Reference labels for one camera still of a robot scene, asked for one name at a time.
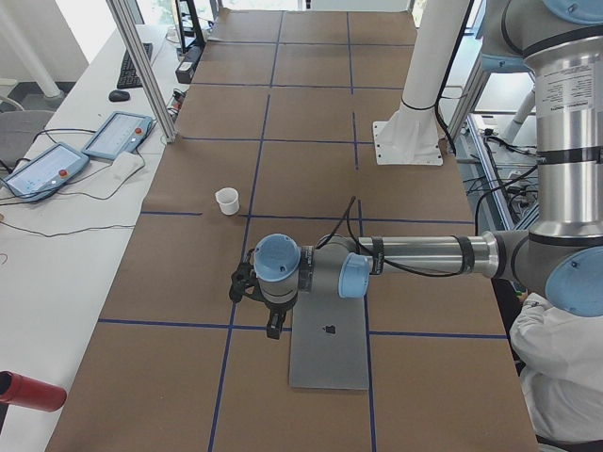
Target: computer mouse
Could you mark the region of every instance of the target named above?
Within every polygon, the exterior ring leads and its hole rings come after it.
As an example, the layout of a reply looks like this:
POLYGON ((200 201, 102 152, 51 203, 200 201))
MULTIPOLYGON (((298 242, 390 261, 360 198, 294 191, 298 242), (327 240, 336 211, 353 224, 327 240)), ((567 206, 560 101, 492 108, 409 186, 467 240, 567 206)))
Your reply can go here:
POLYGON ((122 91, 121 89, 113 89, 109 92, 109 101, 111 102, 123 102, 130 100, 130 93, 128 91, 122 91))

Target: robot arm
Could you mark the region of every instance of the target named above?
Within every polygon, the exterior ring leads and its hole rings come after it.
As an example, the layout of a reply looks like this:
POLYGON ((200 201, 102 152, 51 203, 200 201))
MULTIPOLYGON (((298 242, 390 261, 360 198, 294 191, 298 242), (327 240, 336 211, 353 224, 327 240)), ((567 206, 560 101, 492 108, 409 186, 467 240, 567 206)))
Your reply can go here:
POLYGON ((539 220, 529 231, 330 236, 301 248, 269 235, 231 287, 233 302, 245 296, 267 305, 269 337, 278 338, 298 292, 361 298, 369 275, 384 270, 477 272, 521 283, 572 314, 603 315, 603 2, 489 0, 485 21, 483 52, 501 61, 521 56, 536 76, 539 220))

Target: white pillar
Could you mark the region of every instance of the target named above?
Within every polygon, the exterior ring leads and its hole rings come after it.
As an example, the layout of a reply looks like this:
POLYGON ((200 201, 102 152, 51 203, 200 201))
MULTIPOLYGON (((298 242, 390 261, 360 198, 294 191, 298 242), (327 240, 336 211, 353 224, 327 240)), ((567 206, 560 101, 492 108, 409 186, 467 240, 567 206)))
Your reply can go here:
POLYGON ((504 130, 504 132, 502 133, 502 135, 500 137, 502 139, 504 139, 506 142, 508 142, 509 144, 513 144, 513 141, 515 140, 515 137, 517 137, 517 134, 519 133, 521 126, 524 125, 526 118, 530 115, 531 110, 535 106, 536 106, 536 91, 535 91, 535 88, 532 88, 531 91, 526 96, 526 98, 524 99, 524 101, 519 106, 517 113, 515 113, 515 116, 513 116, 513 119, 511 120, 511 122, 509 122, 509 125, 507 126, 507 128, 504 130))
POLYGON ((132 11, 126 0, 106 0, 106 4, 109 6, 111 14, 113 14, 115 25, 122 35, 125 48, 132 58, 137 75, 142 82, 144 93, 151 105, 151 109, 155 113, 155 118, 166 137, 166 141, 173 143, 176 140, 176 129, 173 126, 171 116, 168 114, 168 109, 161 95, 157 79, 153 74, 151 61, 149 61, 140 41, 132 11))
POLYGON ((29 74, 36 81, 44 96, 48 99, 60 98, 63 92, 58 88, 53 77, 46 71, 38 54, 31 48, 27 37, 15 23, 6 2, 0 1, 0 33, 7 40, 15 54, 21 59, 29 74))
POLYGON ((403 103, 388 122, 373 124, 378 165, 442 165, 433 106, 470 4, 471 0, 427 2, 403 103))

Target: white lab coat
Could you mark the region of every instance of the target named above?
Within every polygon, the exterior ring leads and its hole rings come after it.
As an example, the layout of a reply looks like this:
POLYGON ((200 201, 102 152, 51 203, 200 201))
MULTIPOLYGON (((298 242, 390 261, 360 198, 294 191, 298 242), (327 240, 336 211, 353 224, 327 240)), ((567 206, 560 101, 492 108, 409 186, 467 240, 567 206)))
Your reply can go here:
POLYGON ((577 317, 531 294, 511 343, 526 363, 520 379, 534 431, 565 443, 602 440, 603 317, 577 317))

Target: white paper cup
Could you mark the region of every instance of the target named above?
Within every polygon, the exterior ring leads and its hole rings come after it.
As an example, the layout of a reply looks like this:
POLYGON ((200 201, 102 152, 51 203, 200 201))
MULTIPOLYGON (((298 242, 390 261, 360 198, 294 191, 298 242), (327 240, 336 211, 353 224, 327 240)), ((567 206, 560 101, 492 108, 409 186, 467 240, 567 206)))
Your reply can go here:
POLYGON ((238 192, 229 186, 216 192, 216 201, 224 215, 234 215, 238 212, 238 192))

